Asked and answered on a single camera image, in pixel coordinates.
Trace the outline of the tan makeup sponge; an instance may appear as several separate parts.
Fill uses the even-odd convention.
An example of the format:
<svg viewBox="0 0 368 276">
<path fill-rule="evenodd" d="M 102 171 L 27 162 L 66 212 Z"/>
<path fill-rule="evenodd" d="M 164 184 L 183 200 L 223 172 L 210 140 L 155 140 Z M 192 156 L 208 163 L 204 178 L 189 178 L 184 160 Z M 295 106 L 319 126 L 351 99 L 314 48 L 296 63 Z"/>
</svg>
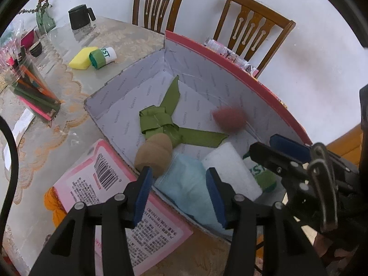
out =
<svg viewBox="0 0 368 276">
<path fill-rule="evenodd" d="M 164 133 L 154 134 L 139 147 L 134 161 L 135 169 L 141 172 L 145 166 L 149 166 L 152 168 L 153 177 L 157 178 L 168 169 L 172 154 L 170 137 Z"/>
</svg>

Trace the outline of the jar of coloured pencils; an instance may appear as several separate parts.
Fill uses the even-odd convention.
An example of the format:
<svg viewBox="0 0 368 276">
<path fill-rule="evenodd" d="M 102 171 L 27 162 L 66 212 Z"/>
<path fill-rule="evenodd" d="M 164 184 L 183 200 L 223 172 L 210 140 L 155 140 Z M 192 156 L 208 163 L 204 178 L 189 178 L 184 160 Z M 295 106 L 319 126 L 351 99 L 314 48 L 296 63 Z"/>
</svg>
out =
<svg viewBox="0 0 368 276">
<path fill-rule="evenodd" d="M 60 100 L 29 57 L 21 61 L 10 58 L 4 79 L 12 93 L 44 122 L 49 123 L 58 114 Z"/>
</svg>

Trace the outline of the white towel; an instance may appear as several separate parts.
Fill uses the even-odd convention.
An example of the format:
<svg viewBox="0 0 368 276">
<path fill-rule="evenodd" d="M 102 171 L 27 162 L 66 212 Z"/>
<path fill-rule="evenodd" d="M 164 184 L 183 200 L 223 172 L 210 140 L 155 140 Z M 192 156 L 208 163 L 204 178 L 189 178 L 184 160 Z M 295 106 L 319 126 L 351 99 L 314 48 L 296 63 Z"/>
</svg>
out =
<svg viewBox="0 0 368 276">
<path fill-rule="evenodd" d="M 201 162 L 206 170 L 215 168 L 220 179 L 230 184 L 236 194 L 242 194 L 251 201 L 261 196 L 261 187 L 230 142 L 214 149 Z"/>
</svg>

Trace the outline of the red cardboard box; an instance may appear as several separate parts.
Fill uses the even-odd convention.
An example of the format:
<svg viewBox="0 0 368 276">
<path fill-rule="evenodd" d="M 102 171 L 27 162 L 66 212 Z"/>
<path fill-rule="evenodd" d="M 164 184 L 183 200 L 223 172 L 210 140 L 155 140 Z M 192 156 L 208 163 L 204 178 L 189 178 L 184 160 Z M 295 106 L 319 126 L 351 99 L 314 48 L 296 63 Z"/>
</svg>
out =
<svg viewBox="0 0 368 276">
<path fill-rule="evenodd" d="M 220 145 L 230 142 L 239 156 L 255 142 L 268 144 L 279 134 L 310 143 L 304 128 L 270 90 L 230 61 L 186 37 L 168 32 L 164 47 L 138 60 L 93 93 L 85 102 L 97 127 L 115 151 L 133 164 L 149 129 L 144 109 L 160 106 L 165 97 L 178 89 L 168 123 L 196 130 L 199 135 L 219 133 L 212 113 L 223 106 L 241 108 L 246 125 L 239 132 L 210 148 L 183 141 L 173 154 L 181 153 L 200 162 Z M 201 230 L 216 235 L 183 213 L 153 185 L 154 191 Z"/>
</svg>

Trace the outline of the patterned cloth on chair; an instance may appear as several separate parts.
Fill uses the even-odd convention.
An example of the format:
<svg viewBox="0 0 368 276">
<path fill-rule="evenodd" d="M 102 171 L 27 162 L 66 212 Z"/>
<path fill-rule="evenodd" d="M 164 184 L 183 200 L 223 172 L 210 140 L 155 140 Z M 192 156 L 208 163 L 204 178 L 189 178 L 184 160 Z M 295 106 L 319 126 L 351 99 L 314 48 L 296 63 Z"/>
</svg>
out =
<svg viewBox="0 0 368 276">
<path fill-rule="evenodd" d="M 214 39 L 207 38 L 204 46 L 209 50 L 221 55 L 235 66 L 239 67 L 241 70 L 245 71 L 248 75 L 256 77 L 258 70 L 255 66 L 251 65 L 247 60 L 242 59 L 239 55 L 233 52 L 231 49 L 225 47 Z"/>
</svg>

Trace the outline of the maroon makeup sponge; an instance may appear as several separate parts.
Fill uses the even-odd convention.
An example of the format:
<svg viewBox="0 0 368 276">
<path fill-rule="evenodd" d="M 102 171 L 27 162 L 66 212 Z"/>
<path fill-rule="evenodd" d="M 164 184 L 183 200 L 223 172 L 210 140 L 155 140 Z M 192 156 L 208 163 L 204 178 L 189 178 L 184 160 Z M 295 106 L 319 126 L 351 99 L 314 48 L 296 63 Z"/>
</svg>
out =
<svg viewBox="0 0 368 276">
<path fill-rule="evenodd" d="M 223 106 L 212 113 L 212 117 L 224 132 L 236 133 L 246 125 L 246 115 L 241 108 Z"/>
</svg>

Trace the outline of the red bowl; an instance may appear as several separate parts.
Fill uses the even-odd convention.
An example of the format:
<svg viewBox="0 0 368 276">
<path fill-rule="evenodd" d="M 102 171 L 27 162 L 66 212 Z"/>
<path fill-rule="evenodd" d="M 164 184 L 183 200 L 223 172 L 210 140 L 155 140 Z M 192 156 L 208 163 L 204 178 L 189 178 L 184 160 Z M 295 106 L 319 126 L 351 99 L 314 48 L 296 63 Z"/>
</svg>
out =
<svg viewBox="0 0 368 276">
<path fill-rule="evenodd" d="M 34 29 L 31 29 L 27 34 L 22 36 L 20 40 L 20 45 L 24 46 L 25 49 L 29 49 L 34 43 L 34 37 Z"/>
</svg>

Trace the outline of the glass vase with plant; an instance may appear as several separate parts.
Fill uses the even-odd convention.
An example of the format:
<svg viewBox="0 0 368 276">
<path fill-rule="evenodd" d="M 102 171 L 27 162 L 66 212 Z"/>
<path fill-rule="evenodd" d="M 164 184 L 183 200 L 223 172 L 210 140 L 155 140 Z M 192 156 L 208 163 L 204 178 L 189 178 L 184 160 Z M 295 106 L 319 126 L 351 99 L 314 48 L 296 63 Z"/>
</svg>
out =
<svg viewBox="0 0 368 276">
<path fill-rule="evenodd" d="M 50 0 L 38 0 L 37 5 L 33 9 L 21 9 L 18 14 L 35 14 L 36 23 L 41 35 L 47 34 L 56 27 L 54 18 L 52 18 L 48 9 L 51 8 Z"/>
</svg>

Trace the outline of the wooden chair right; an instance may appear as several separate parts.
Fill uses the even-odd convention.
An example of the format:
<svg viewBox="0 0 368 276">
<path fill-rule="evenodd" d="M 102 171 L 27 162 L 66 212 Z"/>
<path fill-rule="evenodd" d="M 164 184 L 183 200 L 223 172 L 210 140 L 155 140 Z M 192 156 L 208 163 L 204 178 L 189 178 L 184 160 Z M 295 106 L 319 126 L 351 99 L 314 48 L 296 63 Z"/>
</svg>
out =
<svg viewBox="0 0 368 276">
<path fill-rule="evenodd" d="M 296 23 L 255 0 L 226 0 L 213 36 L 214 40 L 218 40 L 220 37 L 232 4 L 239 5 L 240 11 L 235 19 L 227 48 L 235 52 L 236 55 L 242 56 L 244 60 L 251 60 L 270 35 L 272 28 L 281 29 L 281 33 L 257 67 L 258 73 L 254 77 L 258 78 L 287 36 L 296 27 Z"/>
</svg>

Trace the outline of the metal clip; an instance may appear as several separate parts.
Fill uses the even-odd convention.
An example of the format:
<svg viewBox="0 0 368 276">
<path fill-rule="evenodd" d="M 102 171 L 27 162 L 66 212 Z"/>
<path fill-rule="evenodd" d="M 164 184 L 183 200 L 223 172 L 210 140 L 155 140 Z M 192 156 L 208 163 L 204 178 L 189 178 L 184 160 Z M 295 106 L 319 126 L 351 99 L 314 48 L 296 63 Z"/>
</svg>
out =
<svg viewBox="0 0 368 276">
<path fill-rule="evenodd" d="M 332 161 L 326 146 L 322 143 L 313 144 L 310 155 L 307 174 L 321 205 L 321 232 L 330 232 L 338 226 L 337 185 Z"/>
</svg>

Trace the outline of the pink tissue pack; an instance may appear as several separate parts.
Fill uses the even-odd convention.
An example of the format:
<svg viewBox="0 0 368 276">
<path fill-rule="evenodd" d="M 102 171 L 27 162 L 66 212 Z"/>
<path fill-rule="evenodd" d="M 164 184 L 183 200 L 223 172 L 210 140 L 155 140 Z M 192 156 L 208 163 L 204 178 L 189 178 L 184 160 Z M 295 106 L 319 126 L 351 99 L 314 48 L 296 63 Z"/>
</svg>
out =
<svg viewBox="0 0 368 276">
<path fill-rule="evenodd" d="M 65 211 L 76 202 L 91 206 L 123 193 L 136 176 L 114 149 L 103 139 L 79 158 L 53 185 Z M 175 251 L 192 230 L 155 194 L 150 194 L 144 210 L 135 218 L 133 229 L 126 230 L 127 245 L 135 275 L 148 269 Z"/>
</svg>

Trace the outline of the yellow sponge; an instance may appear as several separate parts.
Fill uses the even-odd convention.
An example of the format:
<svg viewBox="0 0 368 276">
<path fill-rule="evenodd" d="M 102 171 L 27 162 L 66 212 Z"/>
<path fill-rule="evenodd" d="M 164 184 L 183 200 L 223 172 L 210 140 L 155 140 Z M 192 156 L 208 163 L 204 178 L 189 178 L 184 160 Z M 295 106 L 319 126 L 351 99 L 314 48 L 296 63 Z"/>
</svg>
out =
<svg viewBox="0 0 368 276">
<path fill-rule="evenodd" d="M 84 47 L 81 49 L 77 55 L 69 62 L 68 66 L 71 69 L 76 70 L 87 70 L 90 65 L 91 61 L 89 59 L 89 54 L 95 50 L 97 50 L 98 47 Z"/>
</svg>

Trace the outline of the light blue face mask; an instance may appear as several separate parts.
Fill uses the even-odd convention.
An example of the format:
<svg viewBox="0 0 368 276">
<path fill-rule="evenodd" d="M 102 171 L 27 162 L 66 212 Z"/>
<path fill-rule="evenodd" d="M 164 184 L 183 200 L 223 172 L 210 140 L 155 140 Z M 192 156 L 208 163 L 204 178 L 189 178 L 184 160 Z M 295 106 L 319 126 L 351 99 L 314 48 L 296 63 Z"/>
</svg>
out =
<svg viewBox="0 0 368 276">
<path fill-rule="evenodd" d="M 175 153 L 166 172 L 157 178 L 155 187 L 179 210 L 216 235 L 233 235 L 217 221 L 206 186 L 206 171 L 202 163 L 181 153 Z"/>
</svg>

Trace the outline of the white folded paper strip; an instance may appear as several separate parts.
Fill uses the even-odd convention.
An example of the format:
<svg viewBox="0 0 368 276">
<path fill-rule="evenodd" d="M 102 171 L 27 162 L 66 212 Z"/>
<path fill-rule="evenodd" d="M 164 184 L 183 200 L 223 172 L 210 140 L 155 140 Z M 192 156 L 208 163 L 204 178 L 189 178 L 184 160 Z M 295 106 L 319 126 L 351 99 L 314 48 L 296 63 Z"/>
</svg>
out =
<svg viewBox="0 0 368 276">
<path fill-rule="evenodd" d="M 12 130 L 12 135 L 14 136 L 14 140 L 17 146 L 19 146 L 19 143 L 20 143 L 21 138 L 23 137 L 23 134 L 28 129 L 34 117 L 35 115 L 29 109 L 26 108 L 23 111 L 23 114 L 18 119 L 18 121 L 15 123 L 15 126 Z M 4 158 L 4 166 L 9 171 L 11 168 L 11 155 L 10 155 L 8 144 L 6 144 L 4 148 L 3 158 Z"/>
</svg>

